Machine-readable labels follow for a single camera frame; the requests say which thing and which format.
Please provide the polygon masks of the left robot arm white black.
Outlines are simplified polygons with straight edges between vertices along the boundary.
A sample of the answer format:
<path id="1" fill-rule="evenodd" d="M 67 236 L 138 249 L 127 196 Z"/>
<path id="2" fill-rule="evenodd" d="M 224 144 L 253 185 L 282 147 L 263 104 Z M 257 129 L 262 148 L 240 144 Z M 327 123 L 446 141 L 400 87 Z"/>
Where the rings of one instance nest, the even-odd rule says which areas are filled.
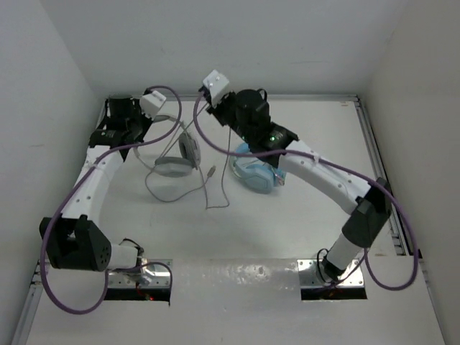
<path id="1" fill-rule="evenodd" d="M 63 207 L 47 242 L 52 267 L 103 272 L 135 267 L 139 247 L 111 243 L 99 227 L 101 207 L 128 146 L 142 142 L 152 124 L 135 98 L 108 98 L 90 136 L 78 189 Z"/>

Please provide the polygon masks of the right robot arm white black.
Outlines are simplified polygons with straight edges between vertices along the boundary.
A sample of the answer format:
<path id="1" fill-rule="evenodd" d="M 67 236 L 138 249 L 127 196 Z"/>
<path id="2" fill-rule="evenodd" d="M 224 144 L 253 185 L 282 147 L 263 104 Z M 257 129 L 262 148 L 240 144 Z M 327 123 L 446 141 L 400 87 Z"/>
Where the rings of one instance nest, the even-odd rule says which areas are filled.
<path id="1" fill-rule="evenodd" d="M 370 248 L 391 214 L 389 183 L 366 180 L 315 153 L 298 136 L 270 117 L 267 93 L 263 89 L 226 91 L 214 96 L 203 89 L 207 112 L 222 126 L 228 126 L 248 146 L 237 157 L 253 156 L 285 173 L 307 182 L 349 215 L 341 233 L 318 263 L 317 274 L 324 282 L 336 282 L 363 249 Z"/>

